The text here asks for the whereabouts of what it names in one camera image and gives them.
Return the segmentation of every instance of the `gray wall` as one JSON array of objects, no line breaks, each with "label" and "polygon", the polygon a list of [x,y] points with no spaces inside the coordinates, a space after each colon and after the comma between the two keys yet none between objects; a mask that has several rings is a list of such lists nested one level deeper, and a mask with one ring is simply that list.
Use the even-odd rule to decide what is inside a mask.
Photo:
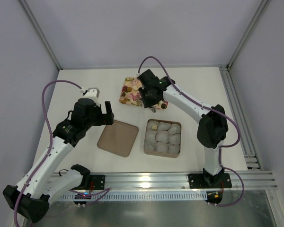
[{"label": "gray wall", "polygon": [[225,65],[260,0],[27,2],[63,68],[99,68]]},{"label": "gray wall", "polygon": [[18,2],[0,0],[0,226],[11,218],[2,191],[32,165],[44,124],[41,92],[57,75]]},{"label": "gray wall", "polygon": [[284,0],[270,3],[231,72],[260,159],[284,196]]}]

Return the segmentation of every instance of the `gray floor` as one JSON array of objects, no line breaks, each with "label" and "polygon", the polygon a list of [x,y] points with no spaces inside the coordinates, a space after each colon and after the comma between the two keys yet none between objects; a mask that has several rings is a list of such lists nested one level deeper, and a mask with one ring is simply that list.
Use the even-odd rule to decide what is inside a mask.
[{"label": "gray floor", "polygon": [[[223,203],[240,192],[225,192]],[[53,204],[48,215],[59,214],[72,203]],[[76,208],[56,218],[44,218],[34,227],[275,227],[265,191],[247,191],[235,206],[215,208],[204,201],[110,202]]]}]

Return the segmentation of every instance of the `brown lid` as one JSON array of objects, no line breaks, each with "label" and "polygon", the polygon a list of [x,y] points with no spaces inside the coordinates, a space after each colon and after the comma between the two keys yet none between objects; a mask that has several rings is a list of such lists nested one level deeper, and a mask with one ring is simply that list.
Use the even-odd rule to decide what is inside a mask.
[{"label": "brown lid", "polygon": [[104,128],[97,146],[110,153],[128,157],[138,131],[136,126],[114,120],[112,125],[107,125]]}]

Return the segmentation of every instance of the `robotic arm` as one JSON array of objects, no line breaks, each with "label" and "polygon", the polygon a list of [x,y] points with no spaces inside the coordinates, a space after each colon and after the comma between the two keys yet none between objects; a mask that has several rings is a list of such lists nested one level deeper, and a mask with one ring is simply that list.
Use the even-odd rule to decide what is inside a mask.
[{"label": "robotic arm", "polygon": [[197,138],[204,146],[205,152],[203,177],[210,187],[217,185],[224,174],[224,169],[219,164],[219,146],[223,144],[223,140],[226,138],[228,125],[225,118],[215,112],[204,109],[203,106],[210,107],[223,114],[225,113],[224,108],[220,105],[212,107],[198,101],[191,95],[187,95],[202,104],[202,107],[190,102],[171,85],[167,77],[159,79],[151,70],[146,70],[140,74],[138,79],[142,83],[142,88],[139,89],[139,92],[144,108],[152,107],[158,104],[159,101],[165,100],[179,107],[198,123]]},{"label": "robotic arm", "polygon": [[68,190],[75,187],[87,187],[91,182],[90,171],[83,166],[74,165],[71,170],[58,180],[47,183],[55,169],[68,153],[85,137],[87,130],[92,126],[111,125],[114,122],[110,102],[105,102],[106,113],[103,114],[98,104],[99,90],[88,89],[83,98],[80,98],[69,111],[67,118],[59,123],[53,132],[53,146],[50,154],[48,148],[44,151],[31,170],[16,186],[8,185],[3,195],[9,206],[14,209],[16,200],[23,189],[28,177],[39,165],[45,156],[45,162],[36,171],[21,197],[17,212],[33,223],[41,220],[47,213],[50,205]]}]

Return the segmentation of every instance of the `white tabletop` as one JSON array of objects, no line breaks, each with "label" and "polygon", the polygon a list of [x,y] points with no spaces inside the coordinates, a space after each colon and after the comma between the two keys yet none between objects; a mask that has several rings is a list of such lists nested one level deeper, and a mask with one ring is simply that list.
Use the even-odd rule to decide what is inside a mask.
[{"label": "white tabletop", "polygon": [[[162,78],[162,69],[151,69]],[[217,67],[212,68],[168,68],[170,76],[186,92],[205,103],[224,107],[226,114],[232,117],[230,105],[225,93],[222,78]],[[129,106],[119,103],[119,96],[125,77],[135,77],[137,69],[110,70],[61,70],[58,79],[73,81],[85,88],[98,87],[99,101],[105,112],[104,101],[110,101],[115,119],[135,125],[139,133],[129,157],[120,157],[97,147],[104,126],[91,127],[73,151],[60,163],[58,168],[70,169],[80,164],[91,172],[186,172],[201,171],[204,167],[204,148],[196,137],[197,123],[186,113],[169,104],[166,110],[152,113],[143,107]],[[63,121],[69,110],[73,110],[75,102],[81,98],[78,89],[70,84],[55,85],[50,103],[48,118],[52,130]],[[150,119],[176,121],[182,124],[181,153],[177,158],[157,157],[144,154],[143,143],[146,122]],[[230,144],[237,138],[235,128],[228,122],[229,131],[224,144]],[[46,124],[42,131],[35,161],[43,153],[49,142]],[[225,148],[222,153],[224,166],[234,170],[247,170],[242,147]]]}]

